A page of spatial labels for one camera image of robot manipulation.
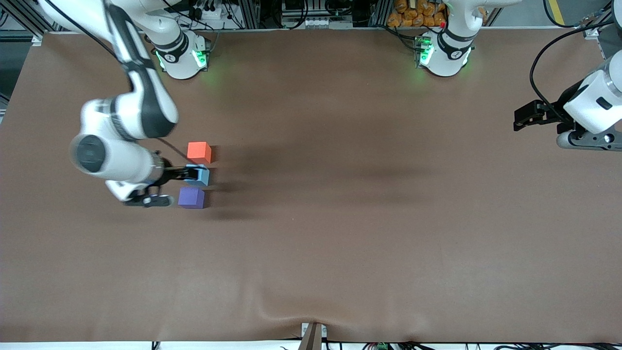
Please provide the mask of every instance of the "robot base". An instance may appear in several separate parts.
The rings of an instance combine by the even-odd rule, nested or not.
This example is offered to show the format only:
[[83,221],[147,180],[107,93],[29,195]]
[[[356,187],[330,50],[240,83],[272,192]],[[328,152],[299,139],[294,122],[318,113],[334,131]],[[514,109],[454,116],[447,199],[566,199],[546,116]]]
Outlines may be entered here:
[[427,68],[430,72],[439,77],[451,77],[460,71],[460,69],[467,64],[468,55],[471,53],[471,49],[465,54],[459,52],[460,57],[458,59],[450,59],[447,54],[439,47],[439,35],[433,31],[429,31],[422,36],[424,43],[422,44],[424,51],[421,53],[415,53],[417,62],[420,67]]
[[200,71],[207,71],[211,50],[211,41],[192,31],[184,31],[184,33],[188,36],[188,49],[177,62],[167,61],[165,52],[160,55],[156,51],[162,70],[179,80],[192,78]]

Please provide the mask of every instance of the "yellow tape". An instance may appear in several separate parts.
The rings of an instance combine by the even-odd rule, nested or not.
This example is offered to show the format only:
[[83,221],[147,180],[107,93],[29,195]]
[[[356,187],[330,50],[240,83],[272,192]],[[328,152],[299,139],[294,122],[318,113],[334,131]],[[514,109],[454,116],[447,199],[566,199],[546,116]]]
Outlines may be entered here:
[[562,17],[562,11],[559,10],[557,0],[549,0],[549,5],[551,12],[553,12],[553,18],[555,19],[555,22],[559,24],[565,24],[564,18]]

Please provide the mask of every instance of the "table surface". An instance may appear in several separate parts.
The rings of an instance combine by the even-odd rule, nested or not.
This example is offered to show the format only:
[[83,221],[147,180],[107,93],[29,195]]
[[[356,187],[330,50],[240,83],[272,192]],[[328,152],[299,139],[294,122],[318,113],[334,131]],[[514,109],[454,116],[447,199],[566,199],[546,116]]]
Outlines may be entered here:
[[[73,167],[82,104],[128,85],[89,38],[46,35],[0,127],[0,340],[293,338],[314,320],[340,341],[622,341],[622,158],[512,131],[561,33],[482,31],[451,78],[384,31],[222,34],[209,72],[161,74],[169,141],[216,149],[205,210],[124,207]],[[576,35],[536,81],[555,100],[599,62]]]

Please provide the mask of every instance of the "orange cube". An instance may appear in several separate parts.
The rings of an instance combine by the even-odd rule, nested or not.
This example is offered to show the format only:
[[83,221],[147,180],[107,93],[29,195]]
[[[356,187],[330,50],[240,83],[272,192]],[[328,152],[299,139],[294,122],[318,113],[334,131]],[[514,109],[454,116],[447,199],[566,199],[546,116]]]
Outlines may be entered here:
[[211,163],[211,147],[207,142],[188,142],[188,158],[197,164]]

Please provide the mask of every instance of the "purple cube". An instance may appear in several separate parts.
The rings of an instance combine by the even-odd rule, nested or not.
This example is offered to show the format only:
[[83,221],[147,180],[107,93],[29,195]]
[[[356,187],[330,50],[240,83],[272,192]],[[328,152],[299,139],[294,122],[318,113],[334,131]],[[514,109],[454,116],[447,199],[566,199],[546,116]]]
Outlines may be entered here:
[[178,204],[186,209],[203,209],[205,192],[198,187],[182,187],[179,189]]

